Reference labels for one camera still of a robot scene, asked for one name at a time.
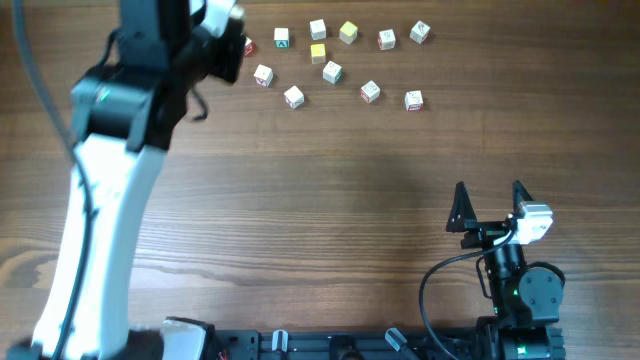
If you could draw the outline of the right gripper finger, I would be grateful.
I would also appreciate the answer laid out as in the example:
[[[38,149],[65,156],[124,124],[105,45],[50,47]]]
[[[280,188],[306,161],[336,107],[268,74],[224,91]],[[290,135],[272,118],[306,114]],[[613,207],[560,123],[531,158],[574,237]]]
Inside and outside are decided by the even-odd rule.
[[[450,233],[462,233],[477,228],[477,217],[463,181],[456,184],[454,200],[448,217],[446,231]]]
[[[521,214],[520,205],[522,202],[529,202],[533,200],[533,197],[529,194],[520,180],[515,180],[512,183],[512,195],[515,215]]]

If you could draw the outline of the block with green Z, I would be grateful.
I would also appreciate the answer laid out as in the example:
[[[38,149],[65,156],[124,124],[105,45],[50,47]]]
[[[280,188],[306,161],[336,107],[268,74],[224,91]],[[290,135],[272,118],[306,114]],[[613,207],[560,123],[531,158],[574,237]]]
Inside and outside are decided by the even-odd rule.
[[[322,76],[324,80],[337,84],[342,76],[342,66],[333,61],[328,61],[323,69]]]

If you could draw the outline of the block with shell drawing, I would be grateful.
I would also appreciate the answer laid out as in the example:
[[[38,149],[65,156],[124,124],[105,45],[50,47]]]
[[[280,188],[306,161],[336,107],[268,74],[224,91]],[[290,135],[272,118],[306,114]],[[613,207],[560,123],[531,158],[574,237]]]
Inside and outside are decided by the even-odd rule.
[[[284,92],[285,101],[291,109],[296,109],[305,101],[303,92],[297,87],[292,86]]]

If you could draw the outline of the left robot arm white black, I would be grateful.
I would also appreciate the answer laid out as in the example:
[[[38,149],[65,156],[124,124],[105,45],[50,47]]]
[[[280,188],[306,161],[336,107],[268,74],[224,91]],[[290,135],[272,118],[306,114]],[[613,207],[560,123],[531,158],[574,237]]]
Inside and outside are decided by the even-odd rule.
[[[57,129],[72,160],[53,284],[11,359],[215,359],[212,324],[133,326],[128,294],[146,204],[175,126],[207,77],[238,79],[244,11],[233,1],[124,1],[102,57],[71,92]]]

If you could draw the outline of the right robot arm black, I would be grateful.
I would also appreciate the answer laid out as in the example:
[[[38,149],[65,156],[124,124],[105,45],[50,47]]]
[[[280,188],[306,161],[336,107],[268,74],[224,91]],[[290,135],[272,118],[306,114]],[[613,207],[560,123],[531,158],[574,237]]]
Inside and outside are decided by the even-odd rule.
[[[534,200],[521,182],[513,190],[513,212],[502,221],[480,222],[466,186],[456,184],[446,225],[462,233],[463,249],[478,248],[485,269],[479,271],[483,295],[494,314],[476,322],[476,359],[559,360],[566,357],[559,307],[566,282],[564,273],[547,262],[529,263],[524,247],[543,238],[553,223],[548,204]]]

